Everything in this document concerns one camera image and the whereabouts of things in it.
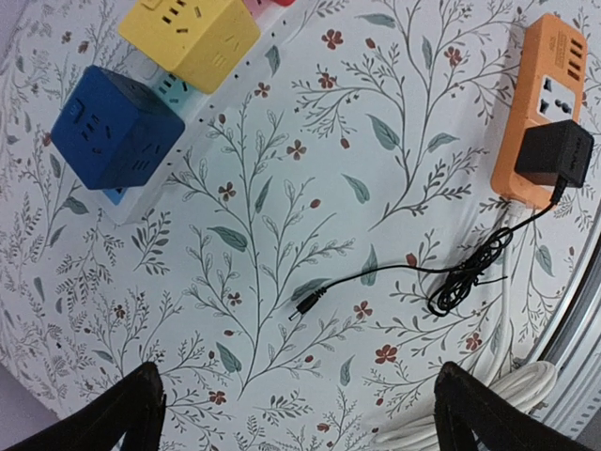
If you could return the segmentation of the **yellow cube socket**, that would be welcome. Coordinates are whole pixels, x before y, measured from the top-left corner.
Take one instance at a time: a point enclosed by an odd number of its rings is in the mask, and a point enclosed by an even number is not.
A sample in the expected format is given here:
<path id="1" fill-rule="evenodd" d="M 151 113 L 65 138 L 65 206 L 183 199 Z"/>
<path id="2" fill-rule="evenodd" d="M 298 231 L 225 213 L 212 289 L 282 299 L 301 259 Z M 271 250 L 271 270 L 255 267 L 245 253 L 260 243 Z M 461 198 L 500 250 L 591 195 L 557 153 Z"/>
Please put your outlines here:
<path id="1" fill-rule="evenodd" d="M 165 71 L 214 93 L 261 32 L 242 1 L 138 1 L 119 35 Z"/>

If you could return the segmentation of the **red cube socket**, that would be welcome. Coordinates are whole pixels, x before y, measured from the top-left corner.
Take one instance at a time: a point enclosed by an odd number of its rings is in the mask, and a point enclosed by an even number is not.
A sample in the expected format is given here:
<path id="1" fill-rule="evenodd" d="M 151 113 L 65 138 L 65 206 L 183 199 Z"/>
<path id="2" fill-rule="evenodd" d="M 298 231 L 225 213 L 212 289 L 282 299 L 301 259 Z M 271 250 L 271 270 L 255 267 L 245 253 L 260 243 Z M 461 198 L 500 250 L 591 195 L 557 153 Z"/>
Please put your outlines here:
<path id="1" fill-rule="evenodd" d="M 270 0 L 270 1 L 271 1 L 271 3 L 276 4 L 283 8 L 288 8 L 296 2 L 296 0 Z"/>

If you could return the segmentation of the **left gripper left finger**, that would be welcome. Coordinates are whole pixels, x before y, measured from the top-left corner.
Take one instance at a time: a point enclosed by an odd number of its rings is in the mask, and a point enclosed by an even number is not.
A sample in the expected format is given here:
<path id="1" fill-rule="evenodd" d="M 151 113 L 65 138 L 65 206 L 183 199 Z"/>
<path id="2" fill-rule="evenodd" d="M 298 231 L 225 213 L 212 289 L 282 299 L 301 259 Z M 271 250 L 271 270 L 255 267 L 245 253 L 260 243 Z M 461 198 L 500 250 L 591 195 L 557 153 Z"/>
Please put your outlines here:
<path id="1" fill-rule="evenodd" d="M 23 450 L 157 451 L 165 392 L 156 364 L 145 362 L 90 404 L 10 447 Z"/>

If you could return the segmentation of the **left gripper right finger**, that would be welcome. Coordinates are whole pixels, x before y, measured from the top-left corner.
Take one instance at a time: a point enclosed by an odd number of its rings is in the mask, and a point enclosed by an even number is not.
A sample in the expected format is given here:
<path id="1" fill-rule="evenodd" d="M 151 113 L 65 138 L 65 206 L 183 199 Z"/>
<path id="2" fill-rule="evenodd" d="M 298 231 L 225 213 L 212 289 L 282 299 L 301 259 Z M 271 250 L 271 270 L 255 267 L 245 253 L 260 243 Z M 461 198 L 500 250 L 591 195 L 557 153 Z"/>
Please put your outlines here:
<path id="1" fill-rule="evenodd" d="M 441 450 L 584 450 L 586 447 L 520 412 L 453 362 L 435 383 Z"/>

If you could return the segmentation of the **black power adapter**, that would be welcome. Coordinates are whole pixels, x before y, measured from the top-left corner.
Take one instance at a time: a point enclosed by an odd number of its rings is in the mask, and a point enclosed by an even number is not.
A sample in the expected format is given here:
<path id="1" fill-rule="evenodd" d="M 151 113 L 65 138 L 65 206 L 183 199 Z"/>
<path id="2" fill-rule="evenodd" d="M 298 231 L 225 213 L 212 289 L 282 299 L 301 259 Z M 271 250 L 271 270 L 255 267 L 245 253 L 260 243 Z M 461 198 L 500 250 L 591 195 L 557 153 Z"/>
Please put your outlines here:
<path id="1" fill-rule="evenodd" d="M 574 120 L 527 129 L 517 155 L 515 172 L 539 186 L 581 188 L 593 155 L 593 136 Z"/>

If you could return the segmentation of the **orange USB power strip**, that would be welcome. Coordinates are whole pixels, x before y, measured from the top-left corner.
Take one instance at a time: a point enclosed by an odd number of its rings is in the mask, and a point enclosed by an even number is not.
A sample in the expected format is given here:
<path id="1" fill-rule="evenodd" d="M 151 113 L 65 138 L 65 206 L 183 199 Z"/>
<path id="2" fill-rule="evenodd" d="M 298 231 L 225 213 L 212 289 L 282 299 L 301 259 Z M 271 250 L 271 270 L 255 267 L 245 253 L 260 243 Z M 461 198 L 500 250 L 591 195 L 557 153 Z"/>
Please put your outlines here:
<path id="1" fill-rule="evenodd" d="M 528 27 L 514 100 L 491 177 L 496 194 L 537 209 L 548 205 L 549 185 L 518 174 L 518 154 L 527 129 L 579 120 L 587 53 L 586 38 L 551 13 Z"/>

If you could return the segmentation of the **blue cube socket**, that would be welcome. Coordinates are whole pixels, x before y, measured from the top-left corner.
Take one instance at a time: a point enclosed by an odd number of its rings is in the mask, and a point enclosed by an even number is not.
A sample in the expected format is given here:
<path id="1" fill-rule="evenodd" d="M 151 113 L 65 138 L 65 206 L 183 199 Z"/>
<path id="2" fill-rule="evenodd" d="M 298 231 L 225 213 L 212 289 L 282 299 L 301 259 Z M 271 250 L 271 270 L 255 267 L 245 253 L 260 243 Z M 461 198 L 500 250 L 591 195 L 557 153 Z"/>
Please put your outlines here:
<path id="1" fill-rule="evenodd" d="M 89 190 L 145 185 L 185 130 L 184 121 L 146 85 L 88 66 L 51 139 Z"/>

